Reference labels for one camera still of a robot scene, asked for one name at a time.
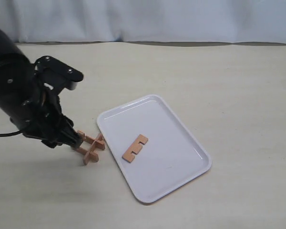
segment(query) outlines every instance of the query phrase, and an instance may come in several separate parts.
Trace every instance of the white curtain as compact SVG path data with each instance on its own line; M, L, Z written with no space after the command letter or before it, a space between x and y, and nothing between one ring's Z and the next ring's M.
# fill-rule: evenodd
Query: white curtain
M280 42L286 0L0 0L18 42Z

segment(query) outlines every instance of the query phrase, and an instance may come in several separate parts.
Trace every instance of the plastic tray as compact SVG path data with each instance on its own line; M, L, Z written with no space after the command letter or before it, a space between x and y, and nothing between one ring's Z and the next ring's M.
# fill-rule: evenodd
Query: plastic tray
M150 204L205 173L210 156L166 102L147 95L99 115L97 124L134 196ZM148 138L132 163L123 153Z

